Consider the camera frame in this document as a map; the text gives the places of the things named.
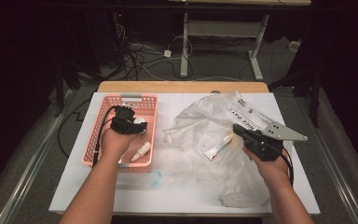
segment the person's left arm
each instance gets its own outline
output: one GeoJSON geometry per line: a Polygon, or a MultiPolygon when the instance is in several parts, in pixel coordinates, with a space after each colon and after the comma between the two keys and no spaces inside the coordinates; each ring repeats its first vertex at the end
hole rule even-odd
{"type": "Polygon", "coordinates": [[[117,163],[136,134],[103,132],[103,155],[92,168],[75,198],[62,215],[60,223],[110,223],[115,202],[117,163]]]}

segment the small white tube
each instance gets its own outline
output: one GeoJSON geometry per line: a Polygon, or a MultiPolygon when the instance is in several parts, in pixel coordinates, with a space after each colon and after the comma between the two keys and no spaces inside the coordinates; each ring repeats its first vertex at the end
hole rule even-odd
{"type": "Polygon", "coordinates": [[[213,160],[213,158],[217,155],[217,153],[220,151],[220,149],[222,149],[225,145],[227,145],[231,141],[233,136],[234,136],[234,133],[231,133],[231,134],[227,135],[216,146],[214,146],[211,149],[209,149],[208,151],[206,151],[204,153],[204,155],[206,157],[208,157],[208,159],[210,161],[213,160]]]}
{"type": "Polygon", "coordinates": [[[135,155],[133,155],[131,161],[136,161],[139,158],[143,157],[146,152],[148,152],[151,148],[151,145],[149,142],[145,142],[138,150],[136,150],[135,155]]]}

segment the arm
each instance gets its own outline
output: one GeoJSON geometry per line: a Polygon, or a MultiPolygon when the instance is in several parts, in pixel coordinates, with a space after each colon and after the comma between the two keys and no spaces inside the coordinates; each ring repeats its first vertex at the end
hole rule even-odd
{"type": "Polygon", "coordinates": [[[287,174],[287,165],[281,157],[276,161],[261,161],[248,148],[243,151],[253,160],[269,190],[275,223],[313,223],[303,203],[296,195],[287,174]]]}
{"type": "Polygon", "coordinates": [[[103,132],[103,155],[92,168],[60,223],[110,223],[117,181],[117,163],[137,135],[119,134],[112,129],[103,132]]]}

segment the hand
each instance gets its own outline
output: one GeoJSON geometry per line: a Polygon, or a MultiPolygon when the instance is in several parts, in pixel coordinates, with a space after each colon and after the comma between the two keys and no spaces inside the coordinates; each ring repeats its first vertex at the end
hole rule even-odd
{"type": "Polygon", "coordinates": [[[129,148],[131,141],[138,135],[122,134],[115,132],[111,128],[106,129],[103,131],[101,140],[102,158],[110,157],[112,159],[113,157],[114,160],[119,161],[121,155],[129,148]]]}
{"type": "Polygon", "coordinates": [[[281,157],[278,157],[276,161],[261,161],[249,148],[243,147],[242,150],[255,162],[258,172],[264,178],[269,189],[281,188],[286,185],[291,186],[287,164],[281,157]]]}

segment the plastic bag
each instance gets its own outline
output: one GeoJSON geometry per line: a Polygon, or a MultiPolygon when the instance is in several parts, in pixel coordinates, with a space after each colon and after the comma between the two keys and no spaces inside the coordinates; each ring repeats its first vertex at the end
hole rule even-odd
{"type": "Polygon", "coordinates": [[[271,121],[237,91],[219,93],[200,99],[182,111],[173,127],[163,131],[164,142],[182,150],[194,150],[199,155],[192,161],[193,176],[208,186],[217,186],[223,206],[254,207],[268,200],[269,191],[255,163],[243,153],[242,139],[235,135],[212,161],[203,153],[232,133],[233,123],[261,130],[271,121]]]}

